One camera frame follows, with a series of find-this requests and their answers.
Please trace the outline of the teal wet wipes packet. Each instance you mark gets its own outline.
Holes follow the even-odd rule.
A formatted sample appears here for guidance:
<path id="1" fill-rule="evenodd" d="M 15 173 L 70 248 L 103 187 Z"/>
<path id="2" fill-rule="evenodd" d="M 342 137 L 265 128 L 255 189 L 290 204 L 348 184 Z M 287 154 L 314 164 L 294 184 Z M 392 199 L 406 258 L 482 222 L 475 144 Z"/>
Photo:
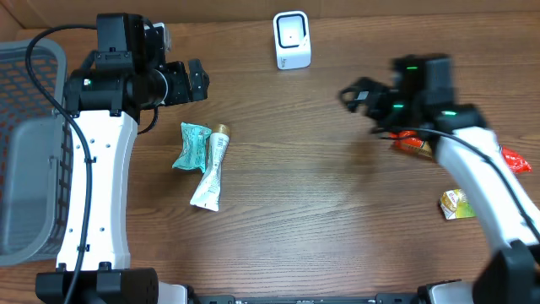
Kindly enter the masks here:
<path id="1" fill-rule="evenodd" d="M 211 133 L 208 127 L 182 122 L 182 149 L 172 168 L 204 173 L 207 167 L 207 141 Z"/>

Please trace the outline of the orange spaghetti pasta packet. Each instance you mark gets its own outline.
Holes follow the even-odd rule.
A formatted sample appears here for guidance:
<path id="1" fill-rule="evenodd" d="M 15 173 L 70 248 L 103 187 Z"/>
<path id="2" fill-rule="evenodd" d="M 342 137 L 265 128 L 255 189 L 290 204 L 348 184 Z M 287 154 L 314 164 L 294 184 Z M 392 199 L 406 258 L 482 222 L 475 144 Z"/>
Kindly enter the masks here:
<path id="1" fill-rule="evenodd" d="M 428 142 L 418 138 L 414 131 L 391 133 L 390 138 L 394 141 L 392 144 L 394 149 L 427 158 L 432 157 L 432 150 Z M 500 145 L 499 153 L 513 173 L 532 172 L 532 166 L 514 150 Z"/>

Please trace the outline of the grey plastic shopping basket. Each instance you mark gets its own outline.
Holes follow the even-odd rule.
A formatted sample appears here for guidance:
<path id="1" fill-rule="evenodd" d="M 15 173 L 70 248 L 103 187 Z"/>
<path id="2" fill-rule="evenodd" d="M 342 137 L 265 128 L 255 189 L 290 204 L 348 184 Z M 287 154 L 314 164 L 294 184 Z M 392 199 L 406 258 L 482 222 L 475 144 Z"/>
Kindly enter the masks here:
<path id="1" fill-rule="evenodd" d="M 70 127 L 25 68 L 27 41 L 1 45 L 1 265 L 53 259 L 67 229 Z"/>

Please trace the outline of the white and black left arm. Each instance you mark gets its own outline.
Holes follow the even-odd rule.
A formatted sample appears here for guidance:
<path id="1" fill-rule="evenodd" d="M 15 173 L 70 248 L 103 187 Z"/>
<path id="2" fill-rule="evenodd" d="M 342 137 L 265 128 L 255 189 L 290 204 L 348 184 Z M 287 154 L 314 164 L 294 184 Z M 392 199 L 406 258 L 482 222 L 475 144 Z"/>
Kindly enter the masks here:
<path id="1" fill-rule="evenodd" d="M 138 14 L 99 14 L 97 49 L 72 71 L 56 108 L 73 134 L 67 224 L 56 268 L 40 273 L 45 303 L 194 302 L 184 285 L 135 269 L 127 244 L 127 179 L 140 114 L 205 100 L 197 59 L 167 62 L 166 28 Z"/>

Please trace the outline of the white barcode scanner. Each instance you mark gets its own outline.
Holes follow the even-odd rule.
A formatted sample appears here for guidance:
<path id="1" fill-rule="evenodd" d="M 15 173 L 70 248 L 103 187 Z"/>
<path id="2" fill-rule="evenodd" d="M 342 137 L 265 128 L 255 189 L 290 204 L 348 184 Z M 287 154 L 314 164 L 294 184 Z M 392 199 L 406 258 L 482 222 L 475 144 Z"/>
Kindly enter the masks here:
<path id="1" fill-rule="evenodd" d="M 303 11 L 278 13 L 273 18 L 277 67 L 280 70 L 311 65 L 309 20 Z"/>

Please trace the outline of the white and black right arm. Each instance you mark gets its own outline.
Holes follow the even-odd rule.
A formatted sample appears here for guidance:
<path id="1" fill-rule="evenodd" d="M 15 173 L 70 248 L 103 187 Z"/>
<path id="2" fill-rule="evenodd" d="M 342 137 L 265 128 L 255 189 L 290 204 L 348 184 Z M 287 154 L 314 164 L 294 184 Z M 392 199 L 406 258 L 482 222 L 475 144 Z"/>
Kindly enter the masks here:
<path id="1" fill-rule="evenodd" d="M 395 140 L 413 131 L 429 143 L 472 205 L 492 258 L 478 278 L 418 288 L 416 303 L 537 303 L 539 209 L 500 153 L 495 132 L 472 104 L 460 104 L 446 54 L 393 59 L 392 86 L 362 77 L 338 92 L 351 112 L 364 107 L 372 133 Z"/>

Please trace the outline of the white tube with gold cap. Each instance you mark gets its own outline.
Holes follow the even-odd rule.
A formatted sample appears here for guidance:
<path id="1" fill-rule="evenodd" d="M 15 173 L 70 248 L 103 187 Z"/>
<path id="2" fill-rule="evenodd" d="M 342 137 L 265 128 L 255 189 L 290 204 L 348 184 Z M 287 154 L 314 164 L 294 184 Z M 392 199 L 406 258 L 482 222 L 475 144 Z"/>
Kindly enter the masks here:
<path id="1" fill-rule="evenodd" d="M 218 124 L 209 138 L 207 170 L 192 196 L 191 206 L 214 212 L 219 210 L 222 165 L 229 142 L 230 128 L 224 124 Z"/>

